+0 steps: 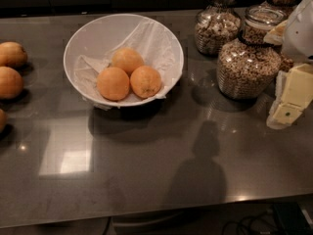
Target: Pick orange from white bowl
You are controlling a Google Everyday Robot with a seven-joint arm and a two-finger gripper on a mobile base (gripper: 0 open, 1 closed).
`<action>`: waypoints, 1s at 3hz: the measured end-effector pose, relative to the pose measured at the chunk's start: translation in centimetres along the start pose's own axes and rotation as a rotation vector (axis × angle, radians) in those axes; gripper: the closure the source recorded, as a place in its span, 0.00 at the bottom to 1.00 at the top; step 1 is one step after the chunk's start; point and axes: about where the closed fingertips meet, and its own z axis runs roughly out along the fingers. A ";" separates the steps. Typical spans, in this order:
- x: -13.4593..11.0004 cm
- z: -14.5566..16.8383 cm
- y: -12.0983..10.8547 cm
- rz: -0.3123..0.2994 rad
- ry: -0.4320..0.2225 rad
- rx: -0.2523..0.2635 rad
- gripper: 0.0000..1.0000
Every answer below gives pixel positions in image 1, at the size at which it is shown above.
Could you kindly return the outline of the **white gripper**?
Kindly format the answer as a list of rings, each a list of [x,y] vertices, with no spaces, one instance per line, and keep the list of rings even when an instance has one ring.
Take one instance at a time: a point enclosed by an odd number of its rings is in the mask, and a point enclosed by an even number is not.
[[[302,0],[287,21],[266,33],[263,41],[282,45],[282,53],[296,63],[313,63],[313,0]],[[292,126],[313,101],[313,66],[302,64],[276,79],[276,99],[266,120],[272,129]]]

